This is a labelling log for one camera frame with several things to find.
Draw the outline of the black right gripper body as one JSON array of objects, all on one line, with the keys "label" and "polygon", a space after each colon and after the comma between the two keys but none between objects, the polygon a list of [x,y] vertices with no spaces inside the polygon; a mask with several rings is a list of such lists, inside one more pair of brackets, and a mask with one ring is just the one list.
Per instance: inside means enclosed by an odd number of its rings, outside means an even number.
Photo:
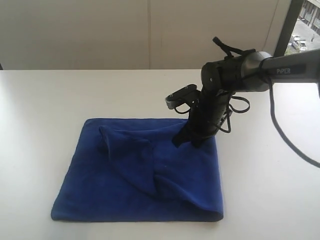
[{"label": "black right gripper body", "polygon": [[230,116],[232,111],[225,100],[199,102],[192,110],[187,121],[187,130],[192,140],[205,140],[217,134],[231,132]]}]

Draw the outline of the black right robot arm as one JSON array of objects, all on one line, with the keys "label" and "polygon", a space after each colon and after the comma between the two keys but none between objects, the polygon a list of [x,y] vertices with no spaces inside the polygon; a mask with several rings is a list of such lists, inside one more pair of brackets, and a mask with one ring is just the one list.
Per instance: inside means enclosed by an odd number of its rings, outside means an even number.
[{"label": "black right robot arm", "polygon": [[165,99],[170,110],[186,104],[188,119],[172,138],[179,147],[190,142],[199,147],[210,137],[230,125],[236,112],[230,100],[238,92],[265,92],[274,83],[319,83],[320,51],[318,49],[272,57],[264,51],[248,50],[243,55],[227,56],[208,62],[201,69],[201,90],[189,84]]}]

